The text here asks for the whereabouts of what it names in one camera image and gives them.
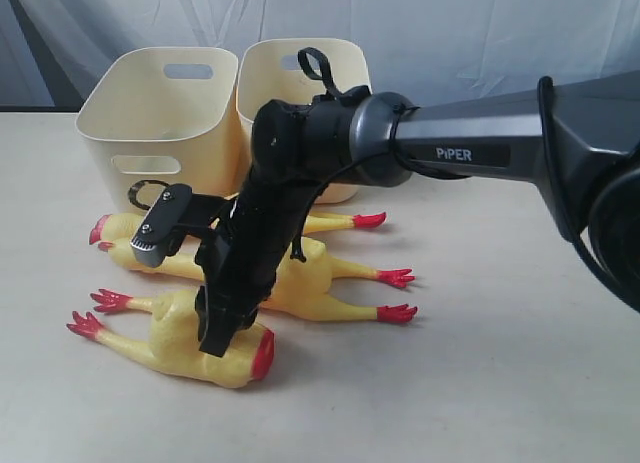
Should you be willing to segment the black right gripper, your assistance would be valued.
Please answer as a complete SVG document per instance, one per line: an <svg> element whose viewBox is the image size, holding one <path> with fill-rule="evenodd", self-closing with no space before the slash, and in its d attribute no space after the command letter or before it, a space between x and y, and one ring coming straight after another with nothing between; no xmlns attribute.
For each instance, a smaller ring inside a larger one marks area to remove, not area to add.
<svg viewBox="0 0 640 463"><path fill-rule="evenodd" d="M237 331L252 324L309 199L308 181L269 183L247 175L213 241L197 253L205 274L195 298L201 352L224 356Z"/></svg>

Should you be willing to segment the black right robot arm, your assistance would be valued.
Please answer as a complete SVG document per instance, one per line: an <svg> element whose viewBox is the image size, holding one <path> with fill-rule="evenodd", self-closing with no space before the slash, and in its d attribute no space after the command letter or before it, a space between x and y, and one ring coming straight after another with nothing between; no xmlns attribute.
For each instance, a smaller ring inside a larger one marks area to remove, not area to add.
<svg viewBox="0 0 640 463"><path fill-rule="evenodd" d="M535 185L561 236L596 278L639 305L639 75L416 107L397 93L341 104L281 100L257 113L252 164L232 209L196 260L203 352L222 356L255 320L284 256L301 259L302 226L332 182L394 187L412 174Z"/></svg>

